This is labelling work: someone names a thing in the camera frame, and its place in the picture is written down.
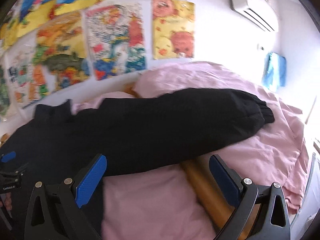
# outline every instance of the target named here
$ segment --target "black sweater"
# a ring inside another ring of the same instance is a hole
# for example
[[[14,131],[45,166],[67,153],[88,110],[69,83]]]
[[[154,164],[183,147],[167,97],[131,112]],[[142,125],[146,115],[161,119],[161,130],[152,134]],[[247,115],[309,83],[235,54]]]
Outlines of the black sweater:
[[[37,181],[58,184],[96,154],[107,158],[105,176],[144,172],[245,140],[272,122],[265,102],[232,89],[185,89],[148,99],[106,98],[99,109],[75,116],[69,101],[56,107],[38,105],[34,119],[0,148],[0,155],[17,153],[6,170],[29,163],[22,188],[12,194],[12,214],[23,222]]]

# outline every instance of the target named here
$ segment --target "blue towel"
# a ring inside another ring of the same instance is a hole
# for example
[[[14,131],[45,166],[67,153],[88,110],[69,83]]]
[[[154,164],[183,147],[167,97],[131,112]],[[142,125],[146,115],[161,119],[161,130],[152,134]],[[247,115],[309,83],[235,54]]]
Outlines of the blue towel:
[[[285,86],[287,61],[276,53],[269,53],[269,62],[262,78],[262,85],[272,92]]]

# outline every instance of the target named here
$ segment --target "pink bedsheet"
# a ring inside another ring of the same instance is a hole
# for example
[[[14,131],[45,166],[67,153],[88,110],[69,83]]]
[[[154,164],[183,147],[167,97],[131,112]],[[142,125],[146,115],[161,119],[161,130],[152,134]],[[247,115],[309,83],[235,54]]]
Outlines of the pink bedsheet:
[[[288,210],[297,213],[307,182],[308,153],[303,138],[302,111],[286,105],[277,95],[225,67],[209,62],[167,64],[146,71],[134,90],[143,98],[158,97],[185,88],[232,88],[247,91],[267,102],[275,116],[255,136],[215,151],[242,177],[270,186],[279,182]]]
[[[104,98],[133,98],[112,92],[87,103],[73,104],[72,113],[98,108]],[[102,239],[212,240],[209,216],[179,165],[143,173],[103,178]]]

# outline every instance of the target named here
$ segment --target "blue gripper pad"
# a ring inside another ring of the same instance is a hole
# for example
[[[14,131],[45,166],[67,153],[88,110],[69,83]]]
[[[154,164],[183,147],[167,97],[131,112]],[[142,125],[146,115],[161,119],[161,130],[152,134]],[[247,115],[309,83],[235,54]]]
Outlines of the blue gripper pad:
[[[11,152],[11,153],[8,153],[8,154],[2,156],[2,158],[0,160],[1,160],[2,163],[7,163],[8,161],[11,161],[15,157],[16,157],[16,153],[15,152]]]
[[[241,201],[239,188],[214,156],[210,157],[209,169],[228,204],[237,208]]]
[[[107,159],[101,155],[76,189],[75,200],[79,208],[89,202],[106,169]]]

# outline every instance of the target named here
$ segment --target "air conditioner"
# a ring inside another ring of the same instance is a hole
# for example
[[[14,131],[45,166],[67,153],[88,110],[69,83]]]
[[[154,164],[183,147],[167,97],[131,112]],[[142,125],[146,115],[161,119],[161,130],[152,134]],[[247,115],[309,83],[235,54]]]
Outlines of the air conditioner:
[[[262,30],[279,31],[277,15],[266,0],[232,0],[232,4],[235,11],[251,20]]]

